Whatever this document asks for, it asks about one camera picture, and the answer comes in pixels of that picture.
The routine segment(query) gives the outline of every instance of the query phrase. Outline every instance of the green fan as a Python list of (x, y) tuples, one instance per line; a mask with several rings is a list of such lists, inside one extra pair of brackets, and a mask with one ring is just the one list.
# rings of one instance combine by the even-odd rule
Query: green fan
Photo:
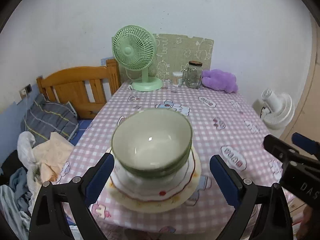
[(132, 82), (134, 90), (153, 91), (163, 86), (159, 78), (148, 75), (148, 67), (156, 55), (156, 39), (152, 33), (139, 26), (123, 27), (113, 38), (112, 52), (126, 69), (142, 71), (141, 80)]

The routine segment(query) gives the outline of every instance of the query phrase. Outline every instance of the fan base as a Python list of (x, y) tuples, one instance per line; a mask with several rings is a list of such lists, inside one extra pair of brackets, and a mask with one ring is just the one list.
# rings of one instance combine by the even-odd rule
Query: fan base
[(162, 80), (156, 77), (149, 77), (148, 82), (142, 82), (141, 80), (132, 82), (132, 88), (137, 91), (154, 91), (162, 87)]

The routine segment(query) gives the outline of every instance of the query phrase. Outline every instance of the fan grille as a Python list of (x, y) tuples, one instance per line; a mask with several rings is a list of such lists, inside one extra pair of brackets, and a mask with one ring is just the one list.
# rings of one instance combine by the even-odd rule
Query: fan grille
[(291, 97), (286, 93), (277, 95), (282, 102), (282, 108), (278, 113), (269, 113), (263, 121), (271, 129), (277, 130), (291, 122), (294, 115), (294, 105)]
[(139, 26), (126, 26), (114, 36), (112, 50), (116, 60), (130, 70), (148, 67), (156, 54), (154, 36)]

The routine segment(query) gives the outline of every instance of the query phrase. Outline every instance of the table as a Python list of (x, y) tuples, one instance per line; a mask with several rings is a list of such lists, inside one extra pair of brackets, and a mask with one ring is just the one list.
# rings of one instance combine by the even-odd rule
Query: table
[[(205, 87), (174, 87), (169, 82), (164, 82), (164, 87), (156, 91), (138, 92), (126, 82), (83, 134), (58, 183), (82, 176), (110, 147), (115, 128), (129, 115), (150, 107), (172, 108), (189, 119), (193, 145), (201, 161), (200, 183), (183, 205), (159, 214), (130, 211), (103, 189), (90, 210), (107, 236), (110, 230), (115, 230), (112, 225), (178, 234), (221, 230), (234, 208), (228, 206), (210, 172), (209, 161), (215, 154), (221, 155), (242, 178), (250, 178), (257, 185), (271, 186), (279, 181), (281, 163), (262, 146), (269, 131), (240, 93), (227, 94)], [(286, 198), (290, 201), (293, 195), (286, 192)]]

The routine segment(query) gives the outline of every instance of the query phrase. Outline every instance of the fan stand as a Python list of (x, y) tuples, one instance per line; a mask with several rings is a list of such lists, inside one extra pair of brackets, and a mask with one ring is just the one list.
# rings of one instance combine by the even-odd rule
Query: fan stand
[(142, 78), (139, 81), (132, 82), (132, 88), (137, 91), (154, 91), (163, 87), (161, 79), (156, 77), (149, 77), (148, 68), (142, 70)]

